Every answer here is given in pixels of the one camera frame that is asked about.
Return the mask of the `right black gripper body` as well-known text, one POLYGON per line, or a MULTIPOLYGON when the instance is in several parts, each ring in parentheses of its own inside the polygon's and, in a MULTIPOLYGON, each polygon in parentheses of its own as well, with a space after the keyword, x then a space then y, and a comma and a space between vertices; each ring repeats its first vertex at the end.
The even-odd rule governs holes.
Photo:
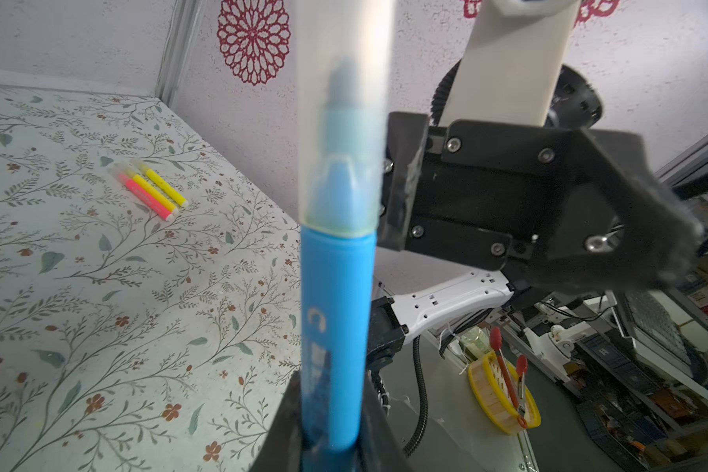
POLYGON ((574 129, 458 120, 429 128, 409 224, 409 250, 498 271, 567 271, 553 251, 572 188, 574 129))

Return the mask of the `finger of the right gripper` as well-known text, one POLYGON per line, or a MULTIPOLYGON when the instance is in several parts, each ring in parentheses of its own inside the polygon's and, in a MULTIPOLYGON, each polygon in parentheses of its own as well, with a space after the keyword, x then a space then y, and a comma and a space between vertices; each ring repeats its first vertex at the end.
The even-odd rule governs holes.
POLYGON ((525 271, 560 292, 659 289, 684 279, 702 226, 650 171, 641 137, 572 130, 525 271))
POLYGON ((411 112, 391 112, 387 122, 387 159, 393 166, 383 177, 379 246, 403 251, 410 231, 430 117, 411 112))

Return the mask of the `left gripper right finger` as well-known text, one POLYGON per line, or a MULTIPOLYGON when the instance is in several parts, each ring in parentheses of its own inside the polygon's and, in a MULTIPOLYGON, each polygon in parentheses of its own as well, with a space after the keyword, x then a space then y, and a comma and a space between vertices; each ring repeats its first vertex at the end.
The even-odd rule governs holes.
POLYGON ((410 472, 380 405, 375 389, 364 389, 358 439, 358 470, 362 472, 410 472))

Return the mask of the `pink highlighter pen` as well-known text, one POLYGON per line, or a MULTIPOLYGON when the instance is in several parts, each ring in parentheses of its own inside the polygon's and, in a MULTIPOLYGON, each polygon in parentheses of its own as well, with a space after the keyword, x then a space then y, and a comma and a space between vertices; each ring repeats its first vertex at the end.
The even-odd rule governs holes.
POLYGON ((161 204, 151 197, 140 185, 128 177, 122 168, 113 167, 110 169, 109 173, 161 219, 167 222, 174 220, 175 215, 171 214, 164 206, 161 206, 161 204))

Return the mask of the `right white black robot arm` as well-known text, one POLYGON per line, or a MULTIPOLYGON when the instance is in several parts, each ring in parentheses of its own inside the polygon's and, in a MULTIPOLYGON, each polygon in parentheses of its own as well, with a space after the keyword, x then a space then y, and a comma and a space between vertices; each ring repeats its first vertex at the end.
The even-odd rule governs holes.
POLYGON ((368 362, 426 332, 551 293, 629 292, 679 283, 702 228, 646 167, 637 135, 393 112, 381 248, 469 267, 373 305, 368 362))

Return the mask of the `yellow highlighter pen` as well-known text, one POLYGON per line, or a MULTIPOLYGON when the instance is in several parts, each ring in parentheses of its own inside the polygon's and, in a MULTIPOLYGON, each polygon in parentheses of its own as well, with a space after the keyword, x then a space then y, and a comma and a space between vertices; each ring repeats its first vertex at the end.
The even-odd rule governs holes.
POLYGON ((176 191, 162 177, 160 177, 151 167, 149 167, 149 165, 147 165, 147 163, 145 163, 145 161, 141 159, 134 159, 133 163, 135 167, 137 167, 137 169, 141 171, 143 175, 145 175, 145 177, 149 178, 151 182, 155 183, 155 186, 157 186, 159 190, 165 192, 165 195, 170 200, 173 200, 173 202, 175 202, 177 206, 179 206, 180 208, 187 208, 189 206, 188 200, 184 196, 182 196, 178 191, 176 191))
POLYGON ((125 166, 124 171, 128 177, 140 185, 151 197, 153 197, 161 206, 165 207, 171 214, 177 216, 179 210, 177 206, 168 200, 159 190, 155 189, 140 173, 137 173, 131 166, 125 166))

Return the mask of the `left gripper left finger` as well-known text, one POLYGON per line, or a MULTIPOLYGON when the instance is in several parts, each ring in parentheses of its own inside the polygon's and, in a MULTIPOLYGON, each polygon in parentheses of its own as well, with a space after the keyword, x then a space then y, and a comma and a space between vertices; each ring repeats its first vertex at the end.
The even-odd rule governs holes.
POLYGON ((302 470, 301 376, 294 372, 250 472, 302 470))

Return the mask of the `clear pen cap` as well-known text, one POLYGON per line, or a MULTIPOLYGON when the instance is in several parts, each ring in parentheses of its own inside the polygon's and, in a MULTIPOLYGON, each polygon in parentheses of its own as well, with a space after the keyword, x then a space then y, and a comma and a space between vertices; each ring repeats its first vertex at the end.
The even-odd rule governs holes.
POLYGON ((376 231, 384 175, 392 1, 300 1, 298 216, 338 238, 376 231))

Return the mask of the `blue highlighter pen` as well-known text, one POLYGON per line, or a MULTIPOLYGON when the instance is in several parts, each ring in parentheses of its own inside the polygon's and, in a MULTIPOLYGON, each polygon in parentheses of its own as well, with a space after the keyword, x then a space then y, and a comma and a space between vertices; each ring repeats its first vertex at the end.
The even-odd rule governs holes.
POLYGON ((302 226, 303 429, 325 454, 347 454, 359 437, 376 239, 302 226))

